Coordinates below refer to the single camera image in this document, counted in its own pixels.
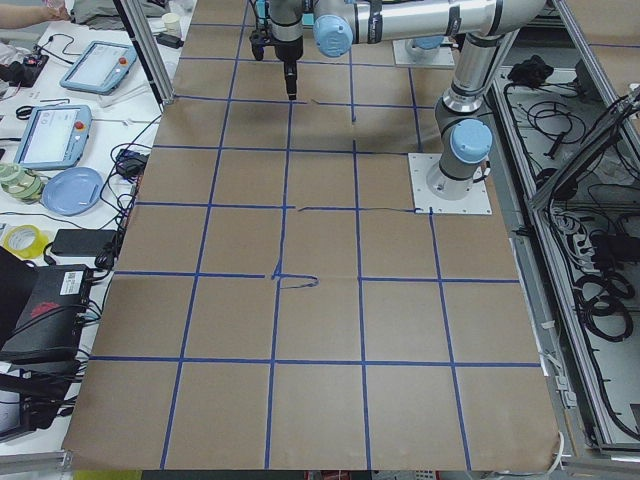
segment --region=gray bag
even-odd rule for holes
[[[169,11],[165,0],[140,0],[147,17],[161,17]],[[97,30],[124,30],[118,11],[111,0],[76,0],[71,21]]]

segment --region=paper cup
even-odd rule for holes
[[[165,13],[162,21],[169,35],[182,38],[182,29],[180,28],[180,15],[176,13]]]

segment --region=mounting plate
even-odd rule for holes
[[[413,206],[416,213],[454,213],[459,215],[491,215],[491,203],[484,182],[474,183],[469,194],[461,200],[446,200],[434,194],[427,186],[427,173],[440,161],[439,153],[410,153],[411,186]],[[476,171],[474,178],[480,178],[482,171]]]
[[[449,44],[443,44],[438,53],[429,59],[414,59],[405,48],[405,40],[393,41],[393,57],[397,67],[433,68],[436,70],[453,70],[456,63]]]

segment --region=blue cap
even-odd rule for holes
[[[420,37],[413,39],[413,45],[422,50],[433,50],[442,45],[444,35],[436,35],[435,37]]]
[[[451,133],[451,151],[464,163],[480,163],[489,154],[492,144],[493,134],[480,120],[463,120]]]
[[[313,24],[313,36],[318,50],[331,58],[347,53],[353,43],[351,27],[337,15],[322,15],[317,18]]]

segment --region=yellow tape roll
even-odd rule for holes
[[[24,259],[32,259],[42,255],[42,250],[49,243],[47,236],[33,225],[22,225],[12,228],[4,239],[4,248]]]

